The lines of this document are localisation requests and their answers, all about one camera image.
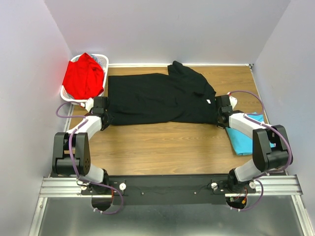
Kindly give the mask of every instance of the gray floor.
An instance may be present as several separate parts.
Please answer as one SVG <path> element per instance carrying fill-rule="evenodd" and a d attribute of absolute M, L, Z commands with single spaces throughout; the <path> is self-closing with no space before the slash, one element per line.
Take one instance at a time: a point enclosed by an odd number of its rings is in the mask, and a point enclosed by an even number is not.
<path fill-rule="evenodd" d="M 246 212 L 222 205 L 125 206 L 94 213 L 86 198 L 48 200 L 40 236 L 301 236 L 291 196 L 265 196 Z"/>

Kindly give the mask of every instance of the plastic basket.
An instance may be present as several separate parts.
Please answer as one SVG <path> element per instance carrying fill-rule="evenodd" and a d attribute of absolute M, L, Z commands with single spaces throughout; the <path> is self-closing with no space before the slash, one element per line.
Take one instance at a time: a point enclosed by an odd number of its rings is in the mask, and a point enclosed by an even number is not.
<path fill-rule="evenodd" d="M 77 61 L 81 55 L 77 55 L 76 57 L 72 58 L 71 61 L 72 62 Z M 108 58 L 101 54 L 92 54 L 92 55 L 98 58 L 101 64 L 101 67 L 104 71 L 103 88 L 105 90 L 107 72 L 108 72 Z M 67 101 L 67 102 L 86 102 L 87 101 L 87 99 L 74 99 L 69 93 L 67 93 L 63 85 L 61 86 L 61 89 L 60 89 L 60 96 L 64 101 Z"/>

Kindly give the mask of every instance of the white wall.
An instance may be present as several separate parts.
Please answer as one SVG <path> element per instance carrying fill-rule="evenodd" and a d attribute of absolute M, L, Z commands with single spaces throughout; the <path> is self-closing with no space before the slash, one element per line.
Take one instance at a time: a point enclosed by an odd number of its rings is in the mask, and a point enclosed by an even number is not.
<path fill-rule="evenodd" d="M 0 1 L 0 231 L 28 235 L 49 174 L 59 89 L 71 58 L 43 0 Z"/>
<path fill-rule="evenodd" d="M 315 224 L 315 1 L 292 0 L 254 65 L 272 124 L 286 127 L 303 200 Z"/>
<path fill-rule="evenodd" d="M 290 0 L 45 0 L 73 54 L 253 63 Z"/>

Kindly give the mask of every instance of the wooden tabletop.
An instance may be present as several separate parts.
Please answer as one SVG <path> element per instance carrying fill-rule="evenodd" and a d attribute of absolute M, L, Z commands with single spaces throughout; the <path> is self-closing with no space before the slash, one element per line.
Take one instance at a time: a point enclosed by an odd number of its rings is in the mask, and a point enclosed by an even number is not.
<path fill-rule="evenodd" d="M 217 92 L 257 90 L 247 66 L 193 67 Z M 109 75 L 167 74 L 166 67 L 109 68 Z M 236 93 L 236 109 L 260 112 L 260 103 L 251 95 Z M 84 115 L 75 106 L 74 115 Z M 70 128 L 81 120 L 73 118 Z M 227 173 L 251 156 L 237 156 L 225 130 L 210 124 L 158 123 L 109 126 L 90 140 L 92 163 L 109 175 L 162 175 Z"/>

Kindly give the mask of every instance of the black garment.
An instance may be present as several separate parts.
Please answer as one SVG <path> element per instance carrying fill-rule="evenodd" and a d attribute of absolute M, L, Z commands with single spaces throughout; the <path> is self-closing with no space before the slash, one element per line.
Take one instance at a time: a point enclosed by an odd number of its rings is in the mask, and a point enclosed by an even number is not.
<path fill-rule="evenodd" d="M 168 121 L 216 124 L 216 92 L 199 73 L 174 61 L 169 75 L 108 77 L 113 125 Z"/>

